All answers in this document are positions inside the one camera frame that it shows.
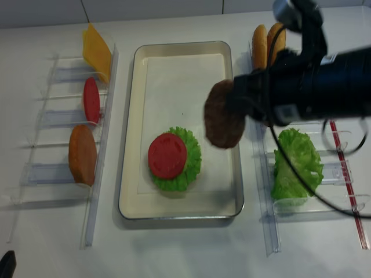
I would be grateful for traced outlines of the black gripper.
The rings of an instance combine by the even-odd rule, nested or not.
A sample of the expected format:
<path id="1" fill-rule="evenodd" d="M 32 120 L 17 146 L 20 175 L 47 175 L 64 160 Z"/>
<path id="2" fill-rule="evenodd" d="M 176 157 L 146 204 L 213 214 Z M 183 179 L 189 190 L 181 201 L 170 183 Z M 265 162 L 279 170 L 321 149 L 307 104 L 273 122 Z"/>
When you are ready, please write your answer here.
<path id="1" fill-rule="evenodd" d="M 225 107 L 230 113 L 276 126 L 304 121 L 305 71 L 305 55 L 281 50 L 272 66 L 234 78 Z"/>

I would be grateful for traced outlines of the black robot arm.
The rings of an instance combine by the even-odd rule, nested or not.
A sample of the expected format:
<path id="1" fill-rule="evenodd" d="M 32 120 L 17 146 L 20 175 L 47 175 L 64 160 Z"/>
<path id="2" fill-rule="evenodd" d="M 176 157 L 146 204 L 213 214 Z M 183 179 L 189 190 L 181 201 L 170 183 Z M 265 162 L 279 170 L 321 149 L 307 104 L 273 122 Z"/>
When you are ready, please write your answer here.
<path id="1" fill-rule="evenodd" d="M 234 78 L 230 112 L 276 126 L 370 115 L 370 49 L 328 56 L 314 1 L 275 1 L 275 19 L 301 35 L 301 52 L 269 55 L 265 69 Z"/>

